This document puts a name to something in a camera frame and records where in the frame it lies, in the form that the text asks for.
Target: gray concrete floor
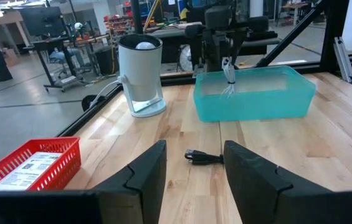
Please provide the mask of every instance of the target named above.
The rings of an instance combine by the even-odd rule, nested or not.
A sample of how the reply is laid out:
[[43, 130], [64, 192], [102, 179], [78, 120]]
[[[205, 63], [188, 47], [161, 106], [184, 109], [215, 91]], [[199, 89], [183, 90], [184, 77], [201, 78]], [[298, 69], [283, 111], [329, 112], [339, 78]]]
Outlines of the gray concrete floor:
[[[310, 25], [275, 62], [319, 61], [324, 27]], [[281, 39], [293, 29], [291, 26], [273, 28]], [[268, 46], [268, 52], [274, 47]], [[237, 62], [253, 65], [262, 57], [263, 55], [239, 57]], [[55, 70], [60, 65], [48, 64], [48, 67], [49, 70]], [[162, 72], [174, 72], [175, 68], [176, 64], [162, 65]], [[73, 83], [65, 87], [65, 93], [56, 89], [47, 93], [43, 84], [48, 83], [48, 79], [37, 55], [20, 57], [20, 63], [9, 69], [14, 79], [0, 82], [0, 159], [28, 139], [55, 136], [83, 113], [81, 100], [84, 96], [97, 94], [114, 80], [109, 78], [89, 87]], [[88, 81], [95, 79], [91, 73], [85, 77]]]

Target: fan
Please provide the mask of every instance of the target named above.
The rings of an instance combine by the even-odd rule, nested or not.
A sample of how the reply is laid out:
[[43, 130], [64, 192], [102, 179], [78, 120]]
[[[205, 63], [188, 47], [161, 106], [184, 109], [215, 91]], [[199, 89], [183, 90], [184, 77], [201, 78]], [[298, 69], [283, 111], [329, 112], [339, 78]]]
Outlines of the fan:
[[193, 71], [193, 63], [191, 61], [191, 49], [189, 45], [184, 45], [181, 48], [180, 56], [179, 56], [179, 66], [181, 71]]

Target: white wall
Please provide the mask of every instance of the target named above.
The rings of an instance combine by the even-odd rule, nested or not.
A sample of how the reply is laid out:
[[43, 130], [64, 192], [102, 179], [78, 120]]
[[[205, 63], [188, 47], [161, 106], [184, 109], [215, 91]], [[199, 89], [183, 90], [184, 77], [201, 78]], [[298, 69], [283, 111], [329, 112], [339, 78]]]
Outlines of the white wall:
[[98, 22], [98, 28], [100, 29], [100, 33], [104, 34], [107, 31], [107, 27], [103, 21], [103, 18], [110, 15], [108, 3], [106, 1], [97, 1], [93, 4], [93, 6], [95, 17]]
[[121, 0], [107, 0], [111, 16], [114, 16], [117, 14], [116, 6], [123, 4], [123, 2], [124, 1], [121, 1]]

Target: white cord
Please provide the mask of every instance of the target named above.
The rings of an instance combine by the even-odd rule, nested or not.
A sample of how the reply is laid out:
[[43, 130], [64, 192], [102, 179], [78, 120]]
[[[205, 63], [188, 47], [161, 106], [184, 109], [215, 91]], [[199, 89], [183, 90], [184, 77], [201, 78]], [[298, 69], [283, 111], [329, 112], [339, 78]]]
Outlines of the white cord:
[[221, 67], [229, 83], [228, 87], [221, 94], [227, 94], [227, 95], [234, 94], [235, 93], [235, 88], [234, 88], [235, 69], [233, 64], [231, 64], [231, 60], [229, 58], [224, 57]]
[[117, 84], [117, 83], [119, 83], [118, 80], [113, 81], [113, 82], [107, 84], [104, 88], [102, 88], [102, 90], [100, 91], [100, 93], [99, 93], [99, 94], [95, 97], [95, 99], [90, 103], [90, 108], [93, 107], [93, 106], [97, 103], [97, 101], [98, 101], [98, 99], [99, 99], [101, 93], [102, 93], [106, 88], [108, 88], [108, 86], [110, 86], [110, 85], [112, 85], [112, 84]]

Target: black cable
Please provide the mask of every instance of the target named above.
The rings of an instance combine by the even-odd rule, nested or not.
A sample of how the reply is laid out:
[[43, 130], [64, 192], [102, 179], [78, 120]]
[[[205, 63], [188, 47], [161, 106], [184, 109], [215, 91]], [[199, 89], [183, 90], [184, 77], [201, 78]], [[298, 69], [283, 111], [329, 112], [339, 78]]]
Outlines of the black cable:
[[209, 155], [198, 150], [187, 149], [184, 157], [192, 162], [193, 165], [224, 164], [223, 155]]

